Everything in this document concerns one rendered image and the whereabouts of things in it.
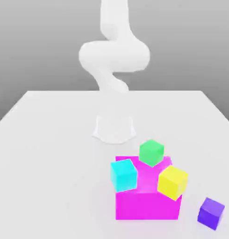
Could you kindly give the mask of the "small green cube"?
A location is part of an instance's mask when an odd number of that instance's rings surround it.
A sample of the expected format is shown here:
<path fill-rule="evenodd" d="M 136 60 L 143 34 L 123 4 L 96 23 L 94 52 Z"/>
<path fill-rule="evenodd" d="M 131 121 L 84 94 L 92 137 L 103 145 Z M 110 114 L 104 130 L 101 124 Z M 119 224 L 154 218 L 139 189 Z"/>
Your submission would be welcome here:
<path fill-rule="evenodd" d="M 163 160 L 164 145 L 154 141 L 147 140 L 139 147 L 139 160 L 150 167 L 154 167 Z"/>

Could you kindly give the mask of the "small cyan cube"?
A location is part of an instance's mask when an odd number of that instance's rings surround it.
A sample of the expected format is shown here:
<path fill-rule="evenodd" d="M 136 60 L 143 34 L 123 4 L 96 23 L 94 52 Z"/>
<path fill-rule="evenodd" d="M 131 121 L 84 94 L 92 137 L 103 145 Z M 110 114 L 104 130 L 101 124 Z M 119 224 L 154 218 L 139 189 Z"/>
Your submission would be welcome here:
<path fill-rule="evenodd" d="M 137 188 L 137 169 L 131 159 L 111 163 L 111 181 L 116 193 Z"/>

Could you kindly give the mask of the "small yellow cube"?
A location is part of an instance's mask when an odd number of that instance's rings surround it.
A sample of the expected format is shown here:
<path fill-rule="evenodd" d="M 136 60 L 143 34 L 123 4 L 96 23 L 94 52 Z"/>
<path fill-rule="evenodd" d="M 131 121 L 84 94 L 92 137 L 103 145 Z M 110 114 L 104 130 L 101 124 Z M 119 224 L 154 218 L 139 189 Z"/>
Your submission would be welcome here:
<path fill-rule="evenodd" d="M 159 174 L 157 191 L 177 201 L 186 190 L 187 180 L 186 172 L 170 165 Z"/>

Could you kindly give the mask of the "small purple cube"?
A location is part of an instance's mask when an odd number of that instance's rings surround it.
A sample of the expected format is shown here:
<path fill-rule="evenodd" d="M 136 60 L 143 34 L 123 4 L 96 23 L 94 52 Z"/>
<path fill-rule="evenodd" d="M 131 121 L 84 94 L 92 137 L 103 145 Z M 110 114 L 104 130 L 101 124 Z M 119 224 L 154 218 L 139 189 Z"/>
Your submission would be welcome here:
<path fill-rule="evenodd" d="M 200 207 L 197 221 L 216 230 L 224 208 L 225 205 L 207 197 Z"/>

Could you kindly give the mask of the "large magenta box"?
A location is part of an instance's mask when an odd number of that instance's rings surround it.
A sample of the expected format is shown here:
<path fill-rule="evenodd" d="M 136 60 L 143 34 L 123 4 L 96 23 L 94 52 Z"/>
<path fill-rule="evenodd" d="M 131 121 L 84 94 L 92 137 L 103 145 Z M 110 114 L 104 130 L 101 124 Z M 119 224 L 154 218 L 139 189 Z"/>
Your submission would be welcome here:
<path fill-rule="evenodd" d="M 116 161 L 131 159 L 137 169 L 137 188 L 115 194 L 117 220 L 176 220 L 182 197 L 176 201 L 157 192 L 158 175 L 172 164 L 165 156 L 155 167 L 139 160 L 138 156 L 116 156 Z"/>

